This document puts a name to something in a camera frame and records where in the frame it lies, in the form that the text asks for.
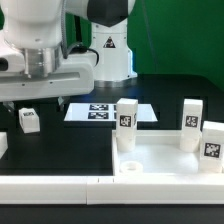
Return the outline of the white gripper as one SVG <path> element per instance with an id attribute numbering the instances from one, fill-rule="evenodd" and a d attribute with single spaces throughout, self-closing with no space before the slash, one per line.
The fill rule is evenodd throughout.
<path id="1" fill-rule="evenodd" d="M 15 113 L 12 101 L 59 97 L 63 110 L 69 97 L 90 93 L 94 88 L 94 53 L 71 54 L 47 77 L 27 78 L 21 73 L 0 73 L 0 102 L 10 114 Z"/>

